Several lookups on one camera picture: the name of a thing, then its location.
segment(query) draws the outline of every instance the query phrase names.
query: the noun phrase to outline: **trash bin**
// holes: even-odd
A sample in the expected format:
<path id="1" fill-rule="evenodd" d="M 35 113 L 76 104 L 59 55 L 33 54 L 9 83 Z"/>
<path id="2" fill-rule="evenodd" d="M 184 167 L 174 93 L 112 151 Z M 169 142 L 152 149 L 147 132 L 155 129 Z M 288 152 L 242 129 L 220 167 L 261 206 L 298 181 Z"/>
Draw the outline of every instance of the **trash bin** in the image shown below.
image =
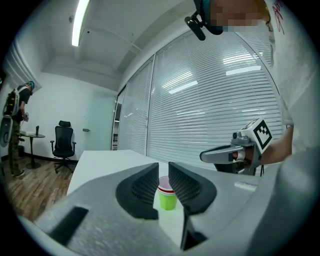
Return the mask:
<path id="1" fill-rule="evenodd" d="M 20 158 L 25 156 L 25 147 L 24 146 L 18 146 L 18 155 Z"/>

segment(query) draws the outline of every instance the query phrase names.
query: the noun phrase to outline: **chair seat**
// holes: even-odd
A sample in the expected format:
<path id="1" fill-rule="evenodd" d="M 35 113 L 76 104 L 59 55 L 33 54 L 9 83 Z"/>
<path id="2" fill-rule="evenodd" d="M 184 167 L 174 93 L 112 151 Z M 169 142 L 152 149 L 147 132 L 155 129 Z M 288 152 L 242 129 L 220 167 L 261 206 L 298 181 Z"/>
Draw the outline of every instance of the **chair seat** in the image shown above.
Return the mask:
<path id="1" fill-rule="evenodd" d="M 53 155 L 58 158 L 69 158 L 72 157 L 75 153 L 72 151 L 72 149 L 68 150 L 59 150 L 55 149 L 53 151 Z"/>

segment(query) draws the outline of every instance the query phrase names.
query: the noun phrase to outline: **green cup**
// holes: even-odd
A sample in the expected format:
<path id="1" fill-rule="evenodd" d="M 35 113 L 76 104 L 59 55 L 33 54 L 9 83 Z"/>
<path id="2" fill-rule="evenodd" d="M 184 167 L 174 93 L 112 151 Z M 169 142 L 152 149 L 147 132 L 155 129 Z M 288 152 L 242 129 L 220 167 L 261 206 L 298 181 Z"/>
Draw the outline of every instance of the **green cup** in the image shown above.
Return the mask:
<path id="1" fill-rule="evenodd" d="M 178 198 L 169 184 L 168 176 L 159 178 L 158 193 L 162 209 L 170 211 L 176 208 Z"/>

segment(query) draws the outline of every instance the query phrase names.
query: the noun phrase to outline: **chair base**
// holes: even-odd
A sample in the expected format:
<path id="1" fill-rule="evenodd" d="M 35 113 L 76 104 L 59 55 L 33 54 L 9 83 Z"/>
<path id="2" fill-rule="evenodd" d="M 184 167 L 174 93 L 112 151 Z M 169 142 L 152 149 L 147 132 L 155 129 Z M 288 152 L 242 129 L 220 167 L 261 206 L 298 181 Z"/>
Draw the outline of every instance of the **chair base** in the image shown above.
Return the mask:
<path id="1" fill-rule="evenodd" d="M 71 171 L 71 173 L 73 174 L 74 171 L 69 167 L 69 165 L 75 165 L 75 163 L 67 162 L 66 158 L 63 158 L 62 162 L 54 164 L 55 173 L 57 174 L 58 173 L 58 169 L 64 166 L 64 167 L 67 167 Z"/>

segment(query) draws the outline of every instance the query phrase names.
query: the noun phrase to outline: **hand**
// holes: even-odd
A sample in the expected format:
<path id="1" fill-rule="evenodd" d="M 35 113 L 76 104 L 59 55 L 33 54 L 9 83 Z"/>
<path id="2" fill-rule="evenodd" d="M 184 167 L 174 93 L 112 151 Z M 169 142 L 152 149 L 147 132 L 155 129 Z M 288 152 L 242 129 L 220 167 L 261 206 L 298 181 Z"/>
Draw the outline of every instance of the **hand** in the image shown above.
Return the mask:
<path id="1" fill-rule="evenodd" d="M 251 164 L 252 158 L 254 157 L 254 147 L 246 147 L 244 150 L 244 159 Z M 238 152 L 233 152 L 233 159 L 237 159 L 238 158 Z"/>

